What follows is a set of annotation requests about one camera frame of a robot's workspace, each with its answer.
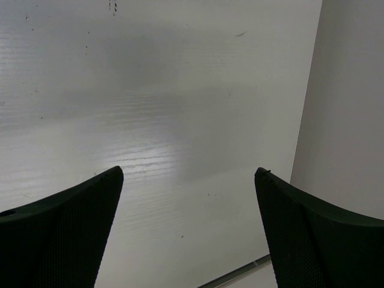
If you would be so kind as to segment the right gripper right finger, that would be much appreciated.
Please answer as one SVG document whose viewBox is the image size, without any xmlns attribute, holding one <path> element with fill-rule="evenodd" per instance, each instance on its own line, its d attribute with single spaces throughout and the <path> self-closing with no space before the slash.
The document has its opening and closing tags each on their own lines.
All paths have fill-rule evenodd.
<svg viewBox="0 0 384 288">
<path fill-rule="evenodd" d="M 383 220 L 337 207 L 262 167 L 254 183 L 278 287 L 383 287 Z"/>
</svg>

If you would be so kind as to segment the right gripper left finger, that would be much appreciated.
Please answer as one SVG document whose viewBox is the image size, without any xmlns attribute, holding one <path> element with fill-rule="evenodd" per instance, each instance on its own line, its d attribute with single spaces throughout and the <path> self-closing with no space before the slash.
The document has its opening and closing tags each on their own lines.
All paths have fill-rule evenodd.
<svg viewBox="0 0 384 288">
<path fill-rule="evenodd" d="M 94 287 L 123 181 L 115 166 L 1 212 L 1 287 Z"/>
</svg>

